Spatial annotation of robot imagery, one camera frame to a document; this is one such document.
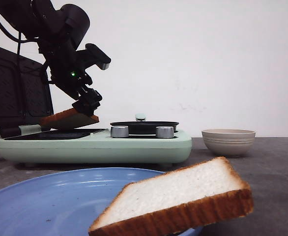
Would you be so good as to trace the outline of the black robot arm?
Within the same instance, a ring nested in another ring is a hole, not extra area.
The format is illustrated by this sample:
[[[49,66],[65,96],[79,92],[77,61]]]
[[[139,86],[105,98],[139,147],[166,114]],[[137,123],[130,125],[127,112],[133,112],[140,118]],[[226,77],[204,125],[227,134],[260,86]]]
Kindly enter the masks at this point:
[[[49,0],[0,0],[0,29],[18,44],[35,42],[45,58],[42,82],[54,84],[71,98],[78,113],[92,116],[102,96],[90,88],[86,69],[109,67],[111,59],[96,45],[78,46],[90,26],[88,15],[74,4],[56,10]]]

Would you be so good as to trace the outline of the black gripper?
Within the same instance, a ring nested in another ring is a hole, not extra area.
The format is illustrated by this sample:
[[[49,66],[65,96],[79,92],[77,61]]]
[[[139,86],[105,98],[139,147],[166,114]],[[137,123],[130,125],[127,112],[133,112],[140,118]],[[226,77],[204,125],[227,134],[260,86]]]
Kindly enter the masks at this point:
[[[77,100],[72,107],[81,114],[94,115],[102,96],[93,95],[91,77],[86,69],[93,65],[93,54],[87,49],[77,50],[83,37],[39,37],[39,53],[43,54],[51,71],[51,80],[59,89]]]

